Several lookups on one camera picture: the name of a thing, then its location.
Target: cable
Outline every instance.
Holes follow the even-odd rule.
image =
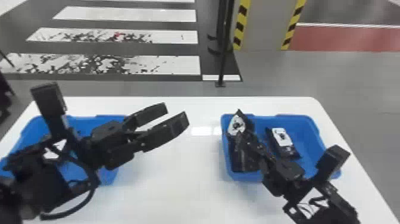
[[[310,204],[307,204],[307,203],[299,203],[299,204],[303,204],[303,205],[308,206],[308,207],[311,209],[312,213],[313,213],[313,214],[315,213],[314,208],[313,208]]]
[[[56,153],[57,155],[59,155],[61,158],[70,161],[71,163],[76,164],[77,166],[81,167],[87,174],[88,177],[88,187],[89,187],[89,194],[86,196],[86,198],[79,203],[77,206],[73,207],[72,209],[69,209],[67,211],[64,212],[60,212],[60,213],[55,213],[55,214],[41,214],[40,215],[40,219],[41,220],[55,220],[55,219],[61,219],[63,217],[67,217],[75,212],[77,212],[78,210],[80,210],[81,208],[83,208],[85,205],[87,205],[89,203],[89,201],[92,199],[93,195],[95,194],[95,190],[96,187],[98,186],[98,179],[96,174],[84,163],[82,163],[81,161],[78,161],[76,158],[67,155],[63,152],[61,152],[60,150],[58,150],[55,146],[53,145],[48,145],[48,148],[50,149],[50,151],[52,151],[53,153]]]
[[[306,209],[305,207],[300,206],[300,205],[297,205],[297,208],[299,208],[299,209],[301,209],[301,210],[307,212],[308,214],[310,214],[310,216],[313,216],[313,214],[312,214],[308,209]]]

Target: black and yellow striped post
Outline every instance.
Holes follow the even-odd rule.
[[[289,49],[290,42],[292,41],[293,35],[295,34],[296,24],[300,20],[301,12],[303,11],[304,5],[307,0],[297,0],[295,10],[293,11],[292,18],[287,28],[285,39],[283,40],[281,50]]]
[[[251,0],[240,0],[239,14],[237,15],[235,36],[233,38],[233,49],[240,50],[245,37],[247,19],[249,16]]]

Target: white table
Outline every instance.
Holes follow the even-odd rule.
[[[227,175],[220,117],[238,108],[257,115],[306,114],[320,128],[327,147],[338,144],[351,151],[321,104],[313,98],[68,97],[65,101],[68,114],[73,116],[130,114],[165,102],[170,112],[167,117],[186,111],[190,126],[177,139],[149,153],[138,154],[121,167],[115,184],[99,188],[93,200],[76,214],[47,223],[293,224],[282,210],[286,200],[273,197],[260,183],[234,182]],[[36,104],[31,103],[0,142],[1,157],[16,143],[25,124],[37,115]],[[398,224],[354,155],[342,170],[342,176],[332,183],[357,209],[361,223]],[[57,211],[76,203],[72,201]]]

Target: blue plastic tray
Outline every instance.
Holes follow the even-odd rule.
[[[293,144],[301,155],[296,162],[305,170],[305,177],[311,178],[317,173],[315,165],[324,154],[326,147],[320,138],[320,132],[312,118],[303,115],[277,115],[277,116],[255,116],[247,114],[248,118],[255,124],[257,137],[266,145],[269,144],[266,128],[283,127],[292,138]],[[261,182],[263,177],[260,171],[239,173],[233,172],[230,165],[227,128],[233,114],[224,114],[221,117],[223,150],[228,174],[235,181]],[[340,176],[340,171],[332,175],[333,179]]]
[[[78,131],[81,137],[89,136],[92,129],[103,125],[109,121],[116,120],[118,122],[122,122],[124,116],[96,116],[96,117],[71,117],[67,116],[67,120],[71,127],[74,127],[75,130]],[[26,127],[21,132],[21,137],[12,148],[10,153],[14,153],[16,151],[22,150],[23,148],[36,144],[42,139],[43,136],[49,133],[48,127],[43,119],[43,117],[35,117],[28,122]],[[11,172],[3,171],[3,167],[7,163],[7,158],[2,158],[0,160],[0,176],[8,176],[12,177],[13,174]],[[79,166],[76,166],[73,163],[65,163],[61,167],[59,167],[64,179],[66,181],[70,180],[83,180],[86,179],[87,176],[85,171],[81,169]],[[117,176],[118,169],[114,169],[112,171],[106,170],[105,168],[101,168],[98,170],[97,174],[100,178],[102,185],[111,185],[114,182],[115,177]]]

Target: red floor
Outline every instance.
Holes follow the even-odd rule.
[[[400,51],[399,28],[297,26],[293,51]]]

